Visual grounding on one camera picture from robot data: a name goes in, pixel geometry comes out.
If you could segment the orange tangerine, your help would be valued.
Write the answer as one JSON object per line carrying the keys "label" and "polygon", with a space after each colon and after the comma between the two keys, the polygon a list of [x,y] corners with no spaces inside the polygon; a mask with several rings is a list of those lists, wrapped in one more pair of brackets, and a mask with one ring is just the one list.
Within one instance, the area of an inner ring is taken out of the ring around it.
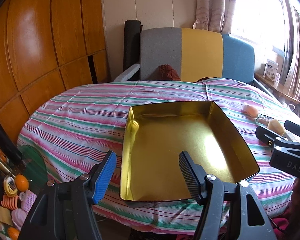
{"label": "orange tangerine", "polygon": [[22,174],[16,175],[14,181],[17,189],[20,192],[26,192],[29,189],[29,181],[24,175]]}

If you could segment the granola bar green wrapper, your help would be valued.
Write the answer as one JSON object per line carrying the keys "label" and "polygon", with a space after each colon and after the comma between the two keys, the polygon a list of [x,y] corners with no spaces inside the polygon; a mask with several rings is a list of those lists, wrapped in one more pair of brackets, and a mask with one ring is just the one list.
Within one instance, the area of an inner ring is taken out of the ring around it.
{"label": "granola bar green wrapper", "polygon": [[255,121],[258,123],[258,124],[262,124],[264,126],[268,126],[269,122],[271,120],[273,120],[274,118],[272,118],[271,116],[267,116],[267,115],[263,115],[263,114],[259,114],[257,116],[257,118],[255,119]]}

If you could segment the wooden side desk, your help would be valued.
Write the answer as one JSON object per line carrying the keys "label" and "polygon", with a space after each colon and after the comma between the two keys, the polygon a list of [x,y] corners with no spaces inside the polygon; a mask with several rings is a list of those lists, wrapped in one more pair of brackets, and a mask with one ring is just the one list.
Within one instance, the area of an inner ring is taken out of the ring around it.
{"label": "wooden side desk", "polygon": [[299,104],[300,100],[295,99],[287,94],[287,92],[284,92],[284,87],[280,83],[278,85],[274,85],[274,81],[271,81],[269,79],[266,79],[261,74],[255,73],[254,78],[260,82],[262,85],[264,85],[267,90],[271,90],[271,93],[277,97],[277,98],[284,98],[284,100],[288,103],[294,103]]}

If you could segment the white box on desk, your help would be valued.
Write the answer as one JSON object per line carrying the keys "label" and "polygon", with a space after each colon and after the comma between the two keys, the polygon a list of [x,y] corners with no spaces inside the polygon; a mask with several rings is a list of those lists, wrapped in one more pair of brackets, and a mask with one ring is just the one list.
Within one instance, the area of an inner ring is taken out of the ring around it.
{"label": "white box on desk", "polygon": [[275,81],[279,64],[277,62],[267,59],[266,66],[264,68],[263,77],[265,79]]}

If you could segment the dark red cushion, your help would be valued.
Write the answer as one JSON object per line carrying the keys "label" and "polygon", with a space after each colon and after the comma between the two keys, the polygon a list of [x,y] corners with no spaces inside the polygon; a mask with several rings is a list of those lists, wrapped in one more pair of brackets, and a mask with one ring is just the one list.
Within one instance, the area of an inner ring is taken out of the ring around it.
{"label": "dark red cushion", "polygon": [[176,70],[169,64],[163,64],[158,67],[161,81],[181,81]]}

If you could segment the wooden wardrobe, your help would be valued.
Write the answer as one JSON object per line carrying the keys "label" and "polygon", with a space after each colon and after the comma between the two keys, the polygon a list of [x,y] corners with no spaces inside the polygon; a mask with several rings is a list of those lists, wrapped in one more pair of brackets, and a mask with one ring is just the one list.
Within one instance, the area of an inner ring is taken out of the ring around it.
{"label": "wooden wardrobe", "polygon": [[12,142],[47,100],[110,80],[102,0],[2,0],[0,123]]}

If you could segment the gold metal tin box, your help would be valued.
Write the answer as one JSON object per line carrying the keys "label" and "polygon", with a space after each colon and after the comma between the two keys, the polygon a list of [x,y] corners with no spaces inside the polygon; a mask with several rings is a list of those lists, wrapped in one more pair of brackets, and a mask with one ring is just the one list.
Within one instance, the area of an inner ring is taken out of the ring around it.
{"label": "gold metal tin box", "polygon": [[128,203],[189,199],[179,154],[228,183],[260,168],[234,123],[213,101],[132,106],[123,136],[120,198]]}

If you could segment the black rolled mat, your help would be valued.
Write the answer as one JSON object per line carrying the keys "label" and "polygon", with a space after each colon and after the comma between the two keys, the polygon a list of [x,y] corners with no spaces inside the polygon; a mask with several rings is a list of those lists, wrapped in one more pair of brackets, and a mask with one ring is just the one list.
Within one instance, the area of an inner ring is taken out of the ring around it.
{"label": "black rolled mat", "polygon": [[142,24],[138,20],[127,20],[124,26],[123,70],[140,60],[140,34]]}

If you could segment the yellow cake snack packet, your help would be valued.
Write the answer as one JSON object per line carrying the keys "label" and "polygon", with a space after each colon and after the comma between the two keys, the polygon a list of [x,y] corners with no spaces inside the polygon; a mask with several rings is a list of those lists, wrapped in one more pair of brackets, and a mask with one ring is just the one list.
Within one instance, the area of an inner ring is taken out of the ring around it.
{"label": "yellow cake snack packet", "polygon": [[285,133],[285,128],[276,119],[269,120],[267,128],[280,136],[283,136]]}

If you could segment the pink packet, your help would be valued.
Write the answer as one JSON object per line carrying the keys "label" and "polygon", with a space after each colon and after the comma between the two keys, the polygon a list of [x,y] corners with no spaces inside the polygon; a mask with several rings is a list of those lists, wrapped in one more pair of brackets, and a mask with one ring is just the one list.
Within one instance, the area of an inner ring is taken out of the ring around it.
{"label": "pink packet", "polygon": [[21,201],[21,209],[26,213],[29,213],[31,207],[36,201],[37,195],[30,190],[26,190],[25,192],[21,192],[19,194],[19,199]]}

